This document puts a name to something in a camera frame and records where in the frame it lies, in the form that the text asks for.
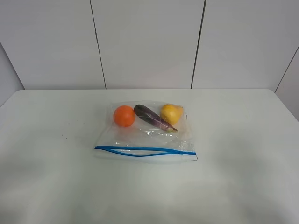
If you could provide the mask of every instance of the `orange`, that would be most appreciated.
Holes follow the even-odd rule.
[[[129,127],[135,121],[135,112],[130,106],[120,106],[113,114],[114,122],[121,127]]]

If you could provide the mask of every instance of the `yellow pear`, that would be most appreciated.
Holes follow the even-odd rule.
[[[173,104],[165,104],[160,111],[161,118],[167,121],[169,124],[176,124],[184,113],[184,109],[181,106]]]

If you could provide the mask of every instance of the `table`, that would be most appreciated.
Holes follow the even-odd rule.
[[[183,105],[197,161],[104,160],[106,106]],[[24,90],[0,108],[3,224],[297,224],[299,123],[270,90]]]

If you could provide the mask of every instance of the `plastic wrap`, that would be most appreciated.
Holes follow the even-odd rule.
[[[114,111],[122,105],[134,108],[144,105],[154,113],[160,113],[165,103],[156,101],[132,101],[112,104],[107,109],[106,128],[95,147],[97,155],[108,158],[132,157],[162,160],[197,160],[192,141],[192,132],[187,122],[187,114],[181,116],[173,127],[177,132],[167,132],[136,116],[129,127],[119,127],[114,123]]]

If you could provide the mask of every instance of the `purple eggplant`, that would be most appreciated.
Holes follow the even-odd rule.
[[[177,129],[175,129],[171,124],[167,123],[159,115],[144,105],[136,105],[134,107],[134,112],[139,118],[155,127],[161,128],[166,132],[177,132]]]

